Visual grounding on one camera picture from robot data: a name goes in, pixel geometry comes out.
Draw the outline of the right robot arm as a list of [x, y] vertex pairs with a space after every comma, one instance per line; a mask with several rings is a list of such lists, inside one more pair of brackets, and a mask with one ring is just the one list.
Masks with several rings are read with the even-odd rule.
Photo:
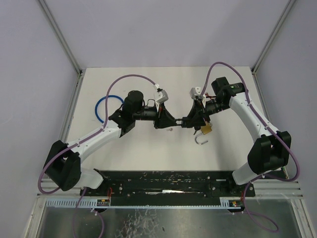
[[210, 116], [231, 109], [243, 122], [253, 139], [247, 162], [232, 173], [237, 185], [243, 185], [257, 176], [280, 169], [288, 164], [291, 136], [279, 131], [268, 122], [254, 106], [243, 83], [229, 84], [226, 77], [217, 78], [211, 84], [215, 98], [206, 101], [201, 88], [192, 88], [193, 106], [181, 120], [182, 128], [201, 130], [210, 122]]

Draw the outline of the red cable padlock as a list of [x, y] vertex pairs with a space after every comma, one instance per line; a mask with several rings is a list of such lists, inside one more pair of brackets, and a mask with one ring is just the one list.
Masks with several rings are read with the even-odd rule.
[[205, 93], [205, 97], [206, 97], [207, 99], [216, 99], [216, 96], [211, 96], [211, 95], [209, 95], [208, 93]]

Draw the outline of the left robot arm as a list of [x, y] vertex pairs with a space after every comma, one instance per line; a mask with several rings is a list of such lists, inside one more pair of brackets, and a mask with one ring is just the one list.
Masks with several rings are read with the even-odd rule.
[[165, 108], [167, 100], [166, 91], [159, 88], [155, 92], [154, 105], [148, 107], [140, 91], [130, 91], [122, 100], [121, 107], [107, 116], [100, 127], [74, 141], [55, 142], [49, 151], [43, 173], [62, 191], [68, 191], [76, 185], [97, 189], [104, 181], [103, 176], [94, 169], [83, 168], [82, 163], [107, 143], [131, 131], [138, 120], [153, 121], [157, 129], [176, 126], [176, 119]]

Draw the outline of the black padlock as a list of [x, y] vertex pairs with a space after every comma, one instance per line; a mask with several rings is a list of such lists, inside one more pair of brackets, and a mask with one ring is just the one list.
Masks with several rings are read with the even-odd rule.
[[180, 126], [182, 128], [187, 128], [187, 120], [186, 119], [175, 119], [177, 126]]

